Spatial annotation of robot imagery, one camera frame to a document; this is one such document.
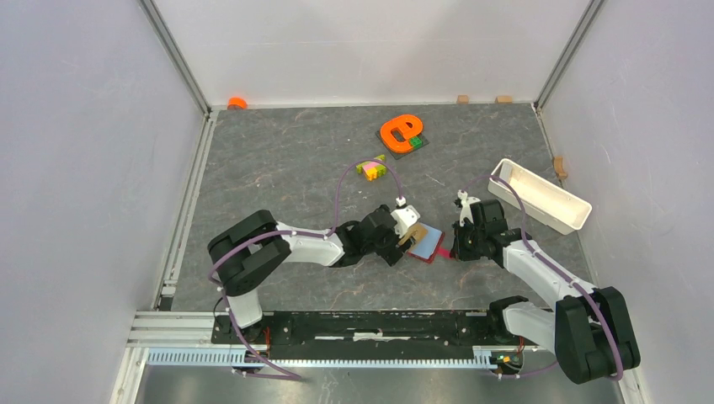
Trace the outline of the red leather card holder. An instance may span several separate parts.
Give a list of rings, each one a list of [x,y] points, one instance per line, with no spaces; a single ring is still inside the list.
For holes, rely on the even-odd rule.
[[[418,223],[413,245],[408,254],[426,263],[432,263],[436,257],[450,259],[450,252],[443,247],[445,234],[432,226]]]

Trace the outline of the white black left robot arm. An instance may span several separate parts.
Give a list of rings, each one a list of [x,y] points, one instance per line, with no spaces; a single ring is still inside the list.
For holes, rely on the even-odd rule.
[[[315,263],[328,268],[356,265],[375,254],[388,265],[397,263],[413,245],[419,213],[404,205],[381,205],[361,221],[335,229],[302,229],[258,210],[207,246],[213,263],[210,280],[220,285],[232,316],[232,331],[245,343],[264,334],[257,288],[283,263]]]

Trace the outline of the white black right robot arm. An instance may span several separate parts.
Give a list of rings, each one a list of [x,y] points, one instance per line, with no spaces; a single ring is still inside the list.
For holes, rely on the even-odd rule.
[[[496,199],[456,199],[450,257],[488,259],[517,276],[546,303],[541,309],[521,295],[492,302],[486,330],[496,343],[522,337],[554,354],[575,384],[615,378],[637,368],[641,353],[624,295],[598,288],[549,257],[521,228],[511,228]]]

